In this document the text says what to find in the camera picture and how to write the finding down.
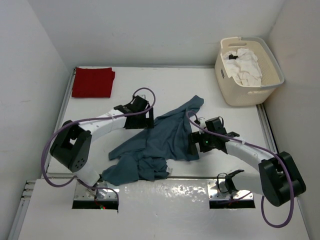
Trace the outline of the blue t shirt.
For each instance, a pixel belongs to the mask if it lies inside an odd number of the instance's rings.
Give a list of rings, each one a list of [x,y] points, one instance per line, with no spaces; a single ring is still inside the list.
[[[154,120],[154,127],[144,129],[108,154],[109,160],[118,160],[101,174],[101,178],[115,186],[139,180],[155,181],[169,175],[167,160],[195,161],[199,155],[188,153],[188,136],[192,133],[186,116],[197,113],[204,99],[195,95],[180,107]]]

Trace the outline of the red t shirt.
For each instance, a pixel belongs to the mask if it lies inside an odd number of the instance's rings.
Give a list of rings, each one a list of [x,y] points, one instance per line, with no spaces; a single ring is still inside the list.
[[[108,68],[75,70],[71,96],[73,98],[110,98],[116,73]]]

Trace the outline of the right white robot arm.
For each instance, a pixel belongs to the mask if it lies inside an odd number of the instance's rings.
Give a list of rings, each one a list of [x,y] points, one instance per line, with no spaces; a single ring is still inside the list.
[[[243,169],[227,173],[223,182],[217,183],[221,194],[234,195],[248,190],[263,195],[273,206],[303,194],[306,184],[288,152],[274,153],[254,146],[240,138],[236,132],[227,132],[222,119],[196,118],[190,122],[198,128],[188,135],[188,152],[192,155],[211,150],[222,151],[250,165],[257,174],[247,175]]]

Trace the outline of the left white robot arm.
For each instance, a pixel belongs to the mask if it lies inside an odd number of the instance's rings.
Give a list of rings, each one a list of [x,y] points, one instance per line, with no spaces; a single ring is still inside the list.
[[[87,188],[94,188],[100,175],[88,163],[91,143],[119,129],[153,128],[153,106],[153,103],[136,95],[128,104],[115,106],[99,117],[66,121],[58,131],[49,153]]]

